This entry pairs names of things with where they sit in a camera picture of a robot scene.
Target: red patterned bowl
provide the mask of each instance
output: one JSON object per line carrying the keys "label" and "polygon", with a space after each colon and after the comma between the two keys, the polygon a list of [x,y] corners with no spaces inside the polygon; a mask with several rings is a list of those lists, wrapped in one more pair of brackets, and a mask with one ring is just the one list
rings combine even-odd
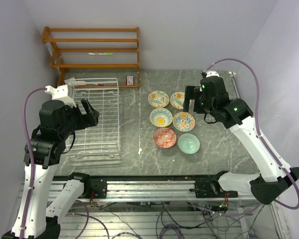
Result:
{"label": "red patterned bowl", "polygon": [[153,138],[154,143],[160,148],[171,148],[176,144],[176,133],[170,128],[158,128]]}

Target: wooden shelf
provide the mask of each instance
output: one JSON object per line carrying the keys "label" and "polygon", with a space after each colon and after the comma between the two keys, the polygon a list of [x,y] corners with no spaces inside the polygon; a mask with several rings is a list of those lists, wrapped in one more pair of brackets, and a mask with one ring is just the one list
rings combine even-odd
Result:
{"label": "wooden shelf", "polygon": [[136,32],[138,28],[49,28],[49,31]]}
{"label": "wooden shelf", "polygon": [[137,48],[61,48],[59,52],[138,52]]}
{"label": "wooden shelf", "polygon": [[[53,38],[52,32],[135,32],[136,38]],[[50,42],[52,46],[52,57],[50,66],[52,68],[59,68],[58,86],[64,84],[64,77],[66,69],[137,69],[137,85],[134,86],[120,86],[121,88],[139,88],[140,81],[140,38],[139,28],[50,28],[45,27],[41,35],[43,43]],[[57,42],[107,42],[107,43],[134,43],[135,48],[59,48]],[[137,54],[137,62],[131,64],[69,64],[64,62],[62,52],[134,52]]]}
{"label": "wooden shelf", "polygon": [[138,39],[124,38],[46,38],[45,42],[138,42]]}
{"label": "wooden shelf", "polygon": [[53,68],[74,69],[126,69],[139,68],[138,64],[53,64]]}

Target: blue patterned bowl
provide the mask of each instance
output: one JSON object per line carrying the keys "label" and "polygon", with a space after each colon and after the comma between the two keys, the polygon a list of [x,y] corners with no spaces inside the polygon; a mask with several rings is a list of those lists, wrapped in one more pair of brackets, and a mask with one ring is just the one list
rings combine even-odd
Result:
{"label": "blue patterned bowl", "polygon": [[181,132],[189,132],[195,126],[195,119],[190,113],[179,112],[173,118],[173,125]]}
{"label": "blue patterned bowl", "polygon": [[157,108],[151,112],[149,119],[157,127],[167,127],[173,122],[173,115],[165,108]]}

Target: yellow patterned bowl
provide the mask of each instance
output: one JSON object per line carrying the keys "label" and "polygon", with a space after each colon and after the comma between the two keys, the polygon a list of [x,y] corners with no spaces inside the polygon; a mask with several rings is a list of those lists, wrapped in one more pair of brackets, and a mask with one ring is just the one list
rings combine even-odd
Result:
{"label": "yellow patterned bowl", "polygon": [[185,93],[184,92],[175,92],[170,96],[170,104],[179,110],[183,109],[183,104],[185,100]]}
{"label": "yellow patterned bowl", "polygon": [[149,119],[157,127],[167,127],[173,122],[173,115],[165,108],[157,108],[151,112]]}
{"label": "yellow patterned bowl", "polygon": [[155,108],[164,108],[169,103],[169,97],[163,91],[153,91],[150,93],[148,101]]}
{"label": "yellow patterned bowl", "polygon": [[173,118],[173,125],[181,132],[189,132],[195,126],[195,119],[190,113],[179,112]]}

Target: light green bowl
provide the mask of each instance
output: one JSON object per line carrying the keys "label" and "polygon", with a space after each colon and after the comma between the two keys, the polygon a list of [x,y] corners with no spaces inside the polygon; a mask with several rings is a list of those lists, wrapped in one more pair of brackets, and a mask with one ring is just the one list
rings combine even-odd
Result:
{"label": "light green bowl", "polygon": [[191,133],[185,133],[178,138],[177,145],[184,153],[194,154],[199,150],[200,142],[195,135]]}

